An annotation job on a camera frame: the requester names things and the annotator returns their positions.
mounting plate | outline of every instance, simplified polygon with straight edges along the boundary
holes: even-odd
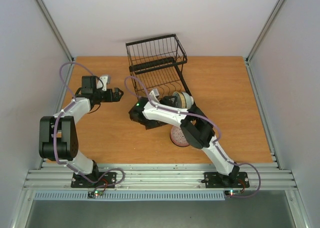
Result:
[[[245,188],[250,187],[248,175],[246,172],[239,172],[237,175],[237,179],[240,179],[244,183]],[[243,188],[243,185],[239,182],[235,182],[232,187],[223,186],[221,184],[221,178],[219,177],[218,172],[205,172],[203,183],[205,183],[206,188]]]
[[[99,172],[99,177],[103,175],[104,172]],[[79,179],[79,175],[76,175],[73,173],[72,179],[75,179],[75,181],[71,182],[71,188],[95,188],[100,185],[104,185],[104,181],[100,180],[99,182],[92,184],[89,181],[85,179]],[[117,181],[117,173],[116,172],[108,172],[107,174],[104,175],[103,179],[105,179],[108,184],[116,183]],[[114,188],[114,185],[109,185],[107,188]]]

wooden surface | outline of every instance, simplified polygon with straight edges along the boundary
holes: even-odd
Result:
[[[79,148],[87,157],[97,163],[210,163],[201,150],[173,145],[170,125],[145,130],[130,121],[128,111],[137,98],[124,86],[129,75],[127,57],[77,57],[76,61],[97,76],[111,75],[108,88],[124,91],[120,102],[102,103],[76,125]],[[69,83],[74,92],[82,75],[88,73],[75,66]],[[242,57],[188,57],[183,76],[197,106],[220,127],[220,144],[233,160],[272,162]],[[67,93],[64,106],[70,99]]]

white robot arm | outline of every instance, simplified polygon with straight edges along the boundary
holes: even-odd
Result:
[[[152,103],[148,98],[141,97],[133,106],[129,112],[131,120],[145,125],[146,129],[160,126],[159,122],[180,127],[187,142],[195,148],[202,149],[213,162],[217,172],[221,174],[222,182],[226,186],[233,183],[237,178],[239,167],[233,165],[234,161],[228,157],[218,142],[214,143],[217,138],[213,126],[205,120],[188,115],[205,116],[203,112],[196,105],[192,105],[190,109],[180,109],[161,104],[155,98],[154,92],[157,91],[149,93]]]
[[[107,89],[107,84],[110,83],[108,75],[101,76],[98,83],[96,81],[95,76],[83,76],[81,88],[75,98],[60,112],[43,117],[39,128],[39,154],[42,158],[62,163],[76,170],[75,173],[91,176],[98,174],[97,164],[79,151],[76,124],[95,105],[100,105],[101,102],[118,102],[124,94],[119,88],[115,88],[114,92]]]

purple cable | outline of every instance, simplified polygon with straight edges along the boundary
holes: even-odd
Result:
[[[129,79],[129,78],[138,81],[138,83],[139,83],[139,84],[141,85],[141,87],[144,89],[145,94],[146,94],[146,97],[148,98],[148,100],[149,100],[149,102],[151,103],[151,105],[154,106],[154,107],[156,107],[156,105],[152,102],[152,100],[151,100],[150,97],[149,97],[149,93],[148,93],[148,90],[147,90],[146,86],[145,86],[145,85],[141,82],[141,80],[138,79],[137,77],[135,77],[135,76],[127,76],[127,77],[124,79],[124,86],[125,86],[125,88],[128,90],[128,92],[131,93],[132,95],[138,97],[138,98],[141,97],[141,96],[135,94],[134,92],[132,92],[132,91],[128,88],[128,86],[127,86],[127,79]],[[165,108],[165,107],[162,107],[162,106],[157,106],[156,108],[162,109],[162,110],[165,110],[165,111],[174,113],[174,114],[178,114],[178,111],[172,110],[172,109],[170,109],[170,108]],[[251,166],[251,167],[256,171],[256,173],[257,173],[257,175],[258,175],[258,179],[259,179],[259,185],[258,185],[257,189],[256,189],[252,194],[250,194],[250,195],[232,195],[232,196],[231,196],[231,195],[227,195],[227,197],[249,198],[249,197],[252,197],[252,196],[256,195],[256,194],[259,192],[260,188],[261,188],[261,176],[260,176],[259,171],[257,170],[256,167],[254,167],[254,166],[253,166],[252,164],[250,164],[250,163],[240,163],[240,164],[237,164],[237,163],[234,163],[234,162],[229,161],[229,160],[225,157],[225,155],[222,153],[222,151],[220,150],[220,148],[216,145],[216,142],[218,142],[218,141],[221,139],[221,131],[220,131],[220,129],[218,128],[218,126],[217,126],[216,124],[214,124],[211,120],[209,120],[207,117],[202,116],[202,115],[192,114],[192,113],[188,113],[188,112],[180,112],[179,114],[198,117],[198,118],[200,118],[200,119],[203,119],[203,120],[209,122],[209,123],[217,130],[217,132],[218,132],[218,134],[219,134],[219,137],[218,137],[216,140],[213,141],[213,144],[214,144],[214,146],[216,147],[216,149],[218,150],[219,154],[225,159],[225,161],[227,161],[229,164],[232,164],[232,165],[235,165],[235,166],[242,166],[242,165],[246,164],[246,165]]]
[[[107,173],[110,172],[110,171],[114,171],[114,170],[120,171],[120,172],[122,173],[122,178],[121,178],[119,181],[115,182],[115,183],[108,184],[107,186],[112,186],[112,185],[120,184],[120,183],[121,183],[122,181],[124,181],[124,179],[126,178],[126,173],[124,172],[123,169],[121,169],[121,168],[111,168],[111,169],[108,169],[106,172],[104,172],[104,173],[99,177],[98,180],[92,181],[92,180],[90,180],[88,177],[86,177],[84,174],[82,174],[79,170],[77,170],[77,169],[75,169],[74,167],[72,167],[71,165],[67,164],[66,166],[67,166],[69,169],[71,169],[73,172],[78,173],[79,175],[81,175],[83,178],[85,178],[88,182],[90,182],[90,183],[92,183],[92,184],[98,183],[99,180],[101,180],[101,179],[104,177],[105,174],[107,174]]]
[[[76,65],[79,65],[81,67],[83,67],[85,70],[87,70],[91,75],[95,76],[93,74],[93,72],[91,72],[90,69],[88,69],[86,66],[80,64],[80,63],[77,63],[77,62],[66,62],[64,64],[61,65],[60,69],[59,69],[59,76],[60,76],[60,79],[62,81],[62,83],[64,84],[64,86],[66,87],[66,89],[71,93],[72,97],[74,99],[76,99],[76,95],[74,94],[74,92],[68,87],[68,85],[66,84],[66,82],[64,81],[63,77],[62,77],[62,68],[65,66],[65,65],[68,65],[68,64],[76,64]]]
[[[57,162],[57,164],[66,164],[64,162],[60,162],[58,157],[58,151],[57,151],[57,132],[58,132],[58,124],[61,116],[64,114],[65,111],[68,111],[73,105],[75,105],[76,101],[73,100],[70,104],[68,104],[63,111],[61,110],[58,117],[55,120],[54,123],[54,129],[53,129],[53,152],[54,152],[54,158]]]
[[[60,76],[60,79],[62,81],[62,83],[64,84],[64,86],[66,87],[66,89],[72,94],[72,97],[73,97],[73,100],[70,104],[68,104],[63,110],[60,111],[59,115],[57,116],[56,120],[55,120],[55,123],[54,123],[54,129],[53,129],[53,152],[54,152],[54,158],[57,162],[57,164],[63,164],[63,165],[66,165],[69,169],[71,169],[72,171],[74,171],[75,173],[78,173],[79,175],[81,175],[83,178],[85,178],[87,181],[89,181],[90,183],[97,183],[99,180],[101,180],[104,175],[110,171],[113,171],[113,170],[117,170],[117,171],[120,171],[122,173],[122,178],[121,180],[117,181],[116,183],[112,183],[112,184],[108,184],[108,186],[111,186],[111,185],[116,185],[116,184],[119,184],[121,183],[125,177],[126,177],[126,174],[125,172],[121,169],[121,168],[112,168],[112,169],[109,169],[107,170],[106,172],[104,172],[100,178],[97,180],[97,181],[92,181],[90,180],[88,177],[86,177],[83,173],[81,173],[79,170],[75,169],[74,167],[72,167],[70,164],[67,164],[65,162],[60,162],[59,160],[59,157],[58,157],[58,150],[57,150],[57,132],[58,132],[58,124],[59,124],[59,120],[61,118],[61,116],[64,114],[64,112],[66,112],[67,110],[69,110],[75,103],[76,103],[76,95],[73,93],[73,91],[68,87],[68,85],[65,83],[63,77],[62,77],[62,68],[65,66],[65,65],[68,65],[68,64],[76,64],[76,65],[79,65],[81,67],[83,67],[84,69],[86,69],[91,75],[95,76],[93,74],[93,72],[91,72],[90,69],[88,69],[87,67],[85,67],[84,65],[80,64],[80,63],[77,63],[77,62],[66,62],[64,64],[61,65],[60,69],[59,69],[59,76]]]

